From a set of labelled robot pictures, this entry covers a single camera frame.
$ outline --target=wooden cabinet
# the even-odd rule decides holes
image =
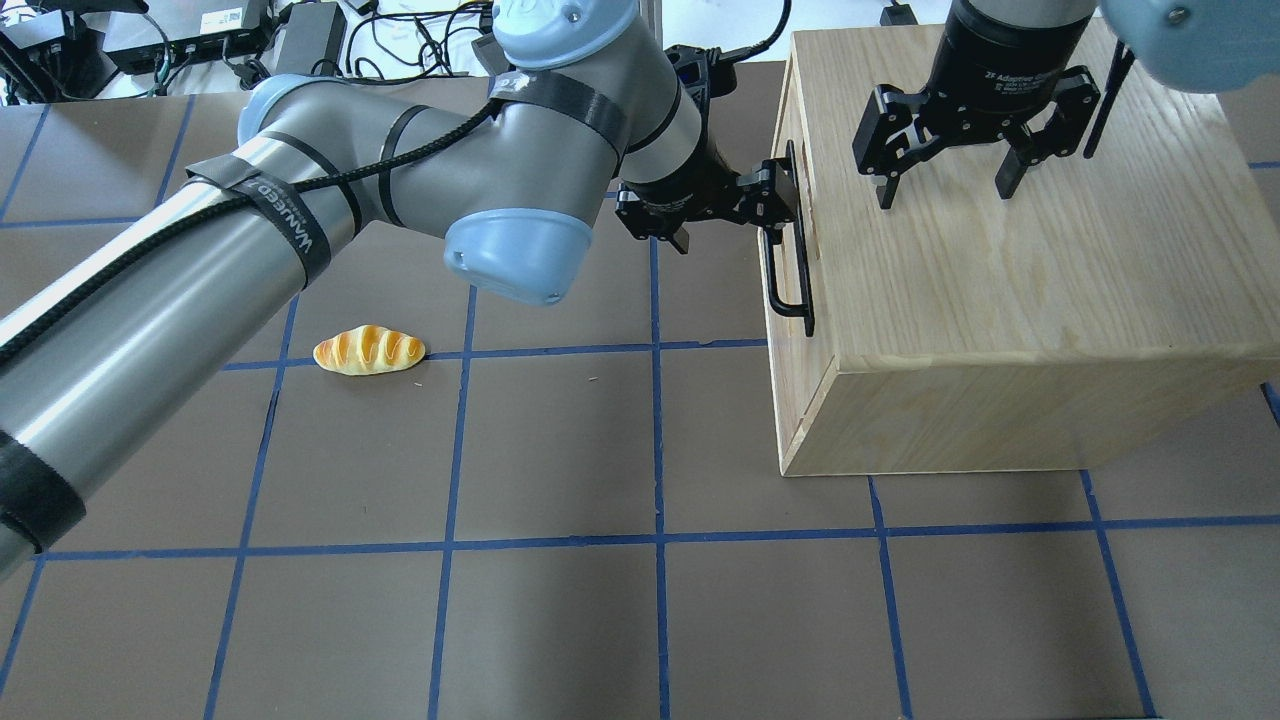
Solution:
[[[769,315],[786,475],[1083,468],[1280,372],[1280,237],[1213,96],[1134,68],[1098,155],[998,199],[1005,145],[951,149],[879,210],[850,143],[877,82],[928,77],[941,27],[794,35],[817,333]],[[1115,37],[1076,51],[1101,83]],[[797,297],[790,231],[783,296]]]

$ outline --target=bread roll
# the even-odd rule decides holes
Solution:
[[[321,342],[311,356],[325,370],[376,375],[412,368],[426,357],[426,343],[379,325],[360,325]]]

